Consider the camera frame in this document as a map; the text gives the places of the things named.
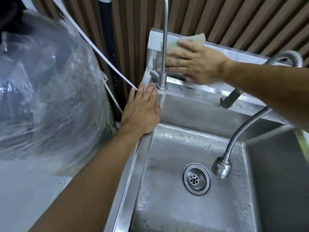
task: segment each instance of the plastic-wrapped object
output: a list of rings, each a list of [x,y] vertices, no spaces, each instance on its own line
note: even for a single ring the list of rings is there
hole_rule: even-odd
[[[2,32],[0,159],[65,171],[115,130],[106,75],[70,24],[26,11],[19,31]]]

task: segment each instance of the faucet handle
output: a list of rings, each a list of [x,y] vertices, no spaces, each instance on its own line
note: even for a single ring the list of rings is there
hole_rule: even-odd
[[[152,69],[155,71],[155,58],[152,59]]]

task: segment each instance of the faucet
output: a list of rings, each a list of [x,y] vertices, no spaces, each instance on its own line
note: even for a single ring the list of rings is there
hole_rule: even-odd
[[[157,83],[157,88],[159,90],[167,90],[168,86],[166,85],[167,73],[165,71],[165,59],[166,59],[166,47],[168,42],[168,0],[164,0],[164,30],[163,30],[163,50],[162,50],[162,69],[161,72],[157,71],[155,68],[155,59],[153,58],[153,66],[150,71],[150,75],[155,78]]]
[[[296,51],[292,51],[292,50],[288,50],[285,51],[283,53],[280,54],[276,54],[274,57],[270,58],[269,60],[267,60],[265,62],[265,64],[269,64],[272,65],[275,62],[278,62],[279,60],[282,59],[289,59],[292,62],[292,66],[293,67],[302,67],[303,66],[303,58],[302,56],[296,52]],[[242,92],[238,92],[236,89],[233,91],[234,94],[232,96],[228,96],[226,97],[227,99],[227,104],[229,105],[229,107],[234,103],[234,101],[236,101],[235,94],[236,93],[242,93]],[[232,135],[227,148],[224,152],[224,154],[221,157],[218,157],[215,162],[212,165],[211,171],[219,178],[222,179],[226,179],[229,174],[230,171],[232,169],[232,163],[230,162],[230,156],[231,156],[231,152],[232,149],[238,139],[238,137],[250,126],[252,125],[254,122],[256,122],[258,119],[260,119],[261,117],[263,117],[264,115],[266,115],[267,113],[271,112],[272,109],[269,108],[268,106],[264,107],[262,110],[258,111],[256,114],[254,114],[252,117],[250,117],[247,121],[245,121],[245,123],[243,123],[237,130],[236,132]]]
[[[293,67],[303,67],[303,62],[299,60],[299,57],[301,58],[296,51],[288,50],[269,58],[264,64],[273,65],[275,62],[282,59],[289,59],[292,62]],[[234,89],[228,96],[223,96],[220,99],[220,105],[223,108],[228,109],[242,94],[242,91]]]

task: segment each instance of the wooden slat wall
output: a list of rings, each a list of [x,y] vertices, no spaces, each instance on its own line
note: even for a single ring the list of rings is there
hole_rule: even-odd
[[[43,15],[59,18],[50,0],[33,0]],[[96,0],[64,0],[79,26],[104,52]],[[145,70],[151,27],[163,29],[164,0],[112,0],[118,69],[135,85]],[[309,0],[169,0],[168,30],[205,33],[217,44],[272,56],[297,50],[309,66]],[[108,73],[106,63],[100,66]],[[124,83],[125,94],[128,86]]]

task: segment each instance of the sink drain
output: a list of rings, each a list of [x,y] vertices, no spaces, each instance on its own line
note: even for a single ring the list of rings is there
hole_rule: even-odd
[[[184,169],[183,181],[187,189],[194,195],[205,194],[210,186],[209,174],[199,164],[190,164]]]

